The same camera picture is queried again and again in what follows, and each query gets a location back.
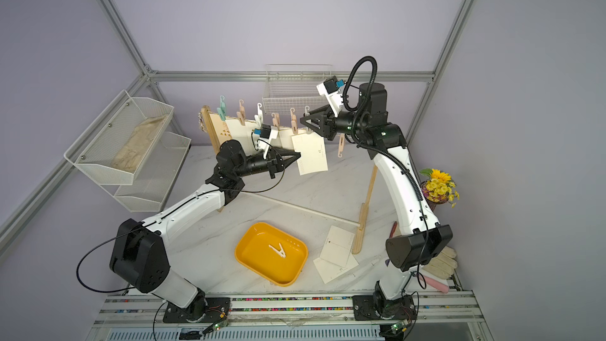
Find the pink clothespin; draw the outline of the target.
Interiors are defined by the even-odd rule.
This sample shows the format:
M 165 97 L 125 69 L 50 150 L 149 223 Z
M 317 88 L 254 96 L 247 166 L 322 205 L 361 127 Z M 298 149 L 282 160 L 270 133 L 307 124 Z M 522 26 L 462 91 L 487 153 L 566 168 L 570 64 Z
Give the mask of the pink clothespin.
M 279 129 L 280 127 L 280 118 L 278 113 L 271 114 L 272 124 L 275 128 Z
M 298 134 L 298 119 L 294 107 L 290 109 L 290 124 L 294 135 Z
M 345 144 L 346 144 L 346 135 L 340 134 L 339 135 L 339 148 L 338 148 L 338 157 L 339 158 L 342 158 L 342 153 L 345 148 Z
M 238 121 L 241 123 L 242 126 L 246 125 L 246 109 L 245 109 L 245 101 L 244 99 L 240 99 L 238 101 L 238 112 L 237 112 L 237 118 Z

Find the white postcard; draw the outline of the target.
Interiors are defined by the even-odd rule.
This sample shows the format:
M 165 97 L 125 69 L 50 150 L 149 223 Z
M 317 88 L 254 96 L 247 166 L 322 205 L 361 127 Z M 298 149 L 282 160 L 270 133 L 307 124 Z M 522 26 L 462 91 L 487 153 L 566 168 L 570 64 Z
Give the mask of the white postcard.
M 237 118 L 227 118 L 225 123 L 232 139 L 239 141 L 242 145 L 247 145 L 250 142 L 251 131 L 246 124 L 242 124 Z
M 331 226 L 320 253 L 320 258 L 344 268 L 349 260 L 353 240 L 354 233 L 340 227 Z
M 256 154 L 259 152 L 260 148 L 258 146 L 258 139 L 260 137 L 259 134 L 256 134 L 256 131 L 260 131 L 260 126 L 251 120 L 246 120 L 246 132 L 245 132 L 245 142 L 242 144 L 243 148 L 246 151 L 248 156 Z
M 295 136 L 295 133 L 290 127 L 280 127 L 279 128 L 279 141 L 281 144 L 281 148 L 294 150 L 294 144 L 292 142 L 292 137 Z
M 313 261 L 318 273 L 320 274 L 320 278 L 324 282 L 324 284 L 328 284 L 329 282 L 339 278 L 339 276 L 344 275 L 348 271 L 358 267 L 358 261 L 355 259 L 353 255 L 350 255 L 347 259 L 347 263 L 344 267 L 340 267 L 339 265 L 335 265 L 327 260 L 324 260 L 320 257 Z
M 272 127 L 271 139 L 267 142 L 272 146 L 279 147 L 281 145 L 281 142 L 279 140 L 279 129 L 275 128 L 274 126 L 271 126 L 271 127 Z
M 297 160 L 300 175 L 328 170 L 324 139 L 318 134 L 298 134 L 291 138 L 294 150 L 301 156 Z

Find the white clothespin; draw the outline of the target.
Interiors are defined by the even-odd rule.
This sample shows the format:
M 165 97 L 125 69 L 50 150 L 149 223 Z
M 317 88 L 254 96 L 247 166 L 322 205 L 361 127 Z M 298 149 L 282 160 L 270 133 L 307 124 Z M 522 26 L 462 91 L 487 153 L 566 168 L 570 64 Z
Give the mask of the white clothespin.
M 287 253 L 281 243 L 278 244 L 278 248 L 274 247 L 273 245 L 269 245 L 268 247 L 277 253 L 281 258 L 287 257 Z
M 254 115 L 254 119 L 257 124 L 257 129 L 260 129 L 264 124 L 264 112 L 262 103 L 257 104 L 257 113 Z

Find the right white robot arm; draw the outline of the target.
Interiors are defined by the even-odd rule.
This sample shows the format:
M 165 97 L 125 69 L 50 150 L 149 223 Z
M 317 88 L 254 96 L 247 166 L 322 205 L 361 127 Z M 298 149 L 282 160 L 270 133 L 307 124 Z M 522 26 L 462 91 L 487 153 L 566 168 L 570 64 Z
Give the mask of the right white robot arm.
M 330 141 L 344 134 L 366 150 L 387 184 L 398 216 L 400 234 L 385 242 L 389 264 L 372 295 L 353 298 L 355 317 L 412 321 L 418 308 L 407 286 L 413 280 L 426 285 L 421 267 L 443 251 L 453 233 L 430 208 L 413 173 L 405 137 L 388 120 L 388 93 L 376 81 L 377 71 L 377 60 L 365 56 L 345 81 L 331 77 L 319 84 L 317 91 L 328 103 L 302 116 L 300 123 Z

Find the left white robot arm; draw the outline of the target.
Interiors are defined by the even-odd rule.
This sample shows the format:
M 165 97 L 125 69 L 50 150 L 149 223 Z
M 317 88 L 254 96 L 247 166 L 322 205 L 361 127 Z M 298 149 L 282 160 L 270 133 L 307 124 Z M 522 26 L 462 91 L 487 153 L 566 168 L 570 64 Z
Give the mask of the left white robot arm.
M 205 292 L 176 273 L 167 256 L 179 235 L 244 192 L 243 178 L 283 173 L 301 154 L 271 145 L 267 128 L 259 131 L 257 153 L 246 155 L 237 140 L 225 141 L 216 154 L 213 174 L 193 194 L 142 221 L 128 219 L 110 239 L 110 270 L 139 292 L 152 294 L 178 309 L 184 320 L 201 322 L 210 312 Z

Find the green clothespin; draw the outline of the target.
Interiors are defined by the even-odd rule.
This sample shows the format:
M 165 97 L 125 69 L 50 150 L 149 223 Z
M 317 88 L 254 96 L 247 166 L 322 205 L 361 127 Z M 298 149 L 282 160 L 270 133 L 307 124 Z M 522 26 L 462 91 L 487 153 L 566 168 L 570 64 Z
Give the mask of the green clothespin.
M 227 105 L 225 103 L 225 96 L 219 97 L 219 107 L 217 107 L 217 114 L 220 119 L 225 122 L 227 119 Z

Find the yellow plastic tray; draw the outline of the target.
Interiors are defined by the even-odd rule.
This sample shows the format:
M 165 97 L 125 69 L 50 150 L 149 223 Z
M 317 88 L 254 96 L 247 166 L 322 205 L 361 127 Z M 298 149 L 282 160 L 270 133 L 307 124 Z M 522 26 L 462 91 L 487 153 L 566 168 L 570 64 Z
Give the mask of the yellow plastic tray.
M 286 258 L 268 247 L 278 248 L 279 243 L 287 253 Z M 303 241 L 264 222 L 252 225 L 235 248 L 238 263 L 280 287 L 289 287 L 298 279 L 308 256 Z

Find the purple vase with flowers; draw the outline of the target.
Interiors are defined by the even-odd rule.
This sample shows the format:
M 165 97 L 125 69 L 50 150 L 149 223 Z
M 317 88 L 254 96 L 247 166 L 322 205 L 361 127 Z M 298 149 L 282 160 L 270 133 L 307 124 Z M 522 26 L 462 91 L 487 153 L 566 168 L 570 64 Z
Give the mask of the purple vase with flowers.
M 460 200 L 460 194 L 451 175 L 432 168 L 420 170 L 419 174 L 426 177 L 426 180 L 421 183 L 421 193 L 432 209 L 437 205 L 456 206 Z

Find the beige glove in shelf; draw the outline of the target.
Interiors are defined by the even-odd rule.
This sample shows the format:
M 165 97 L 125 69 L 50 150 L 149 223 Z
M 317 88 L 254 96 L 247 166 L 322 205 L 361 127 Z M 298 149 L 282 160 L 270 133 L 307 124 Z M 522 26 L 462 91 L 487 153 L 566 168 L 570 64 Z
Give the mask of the beige glove in shelf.
M 166 119 L 166 115 L 147 118 L 136 126 L 129 140 L 112 160 L 111 167 L 120 171 L 134 173 L 142 163 L 145 154 Z

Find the purple pink scoop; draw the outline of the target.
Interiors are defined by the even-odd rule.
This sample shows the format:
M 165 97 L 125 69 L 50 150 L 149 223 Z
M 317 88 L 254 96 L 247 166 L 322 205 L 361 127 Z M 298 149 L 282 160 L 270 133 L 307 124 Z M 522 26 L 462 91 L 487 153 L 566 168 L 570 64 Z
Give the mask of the purple pink scoop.
M 447 284 L 443 284 L 442 282 L 423 275 L 422 273 L 418 273 L 418 277 L 420 278 L 421 286 L 423 287 L 429 286 L 444 294 L 449 292 L 449 287 Z

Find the white mesh wall shelf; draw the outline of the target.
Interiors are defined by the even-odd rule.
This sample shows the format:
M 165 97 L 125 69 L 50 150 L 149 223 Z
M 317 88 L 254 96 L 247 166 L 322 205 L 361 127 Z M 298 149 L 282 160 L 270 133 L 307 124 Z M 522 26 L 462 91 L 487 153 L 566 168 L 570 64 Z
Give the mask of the white mesh wall shelf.
M 191 139 L 171 131 L 174 108 L 118 94 L 64 159 L 130 212 L 160 212 Z

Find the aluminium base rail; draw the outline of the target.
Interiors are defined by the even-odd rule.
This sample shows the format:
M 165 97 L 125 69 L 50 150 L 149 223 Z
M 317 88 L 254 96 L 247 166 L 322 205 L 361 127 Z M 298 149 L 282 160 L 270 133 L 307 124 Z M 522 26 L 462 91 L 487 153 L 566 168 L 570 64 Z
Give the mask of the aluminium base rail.
M 354 301 L 352 293 L 212 295 L 197 323 L 151 295 L 110 296 L 88 340 L 491 340 L 470 291 L 415 294 L 399 314 L 384 320 Z

